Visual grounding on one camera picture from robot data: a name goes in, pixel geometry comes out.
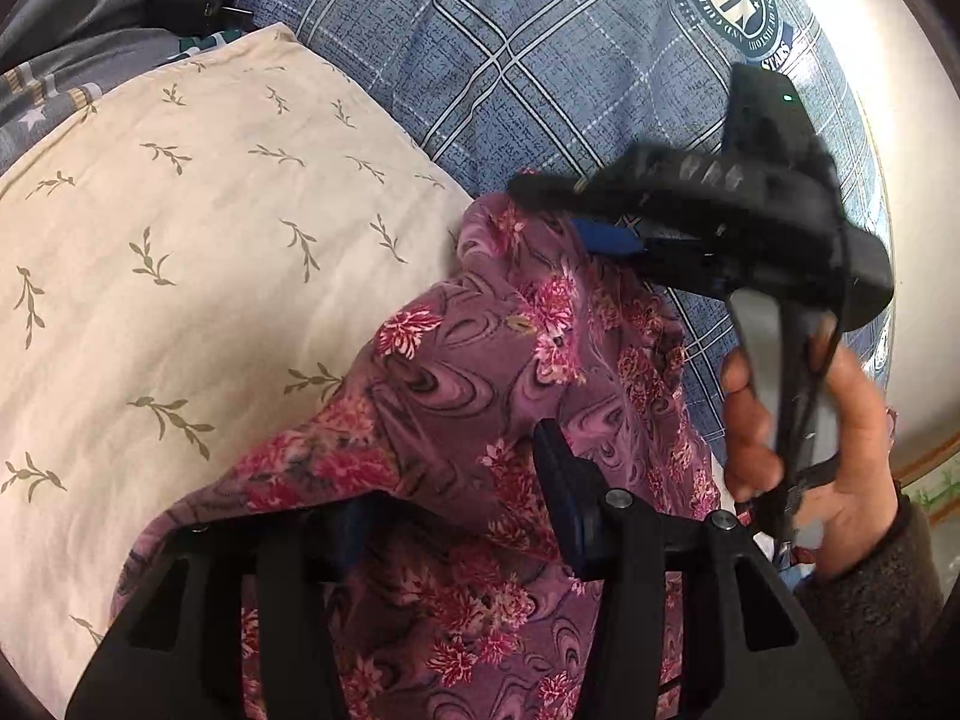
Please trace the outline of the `person's right hand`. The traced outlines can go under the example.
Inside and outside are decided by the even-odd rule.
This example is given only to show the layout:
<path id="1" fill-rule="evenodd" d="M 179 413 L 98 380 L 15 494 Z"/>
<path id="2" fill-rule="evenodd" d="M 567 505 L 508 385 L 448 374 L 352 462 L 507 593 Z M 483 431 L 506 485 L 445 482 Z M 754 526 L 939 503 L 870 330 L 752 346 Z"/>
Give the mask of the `person's right hand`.
<path id="1" fill-rule="evenodd" d="M 890 530 L 898 514 L 898 493 L 889 466 L 890 436 L 884 395 L 861 369 L 856 353 L 832 342 L 822 327 L 809 341 L 811 363 L 827 364 L 823 398 L 835 411 L 835 440 L 830 455 L 818 452 L 804 475 L 794 523 L 818 525 L 822 539 L 815 573 L 835 578 L 866 559 Z M 724 390 L 727 461 L 724 483 L 732 499 L 747 502 L 771 493 L 784 479 L 784 461 L 768 447 L 775 422 L 752 392 L 750 362 L 734 349 L 721 372 Z"/>

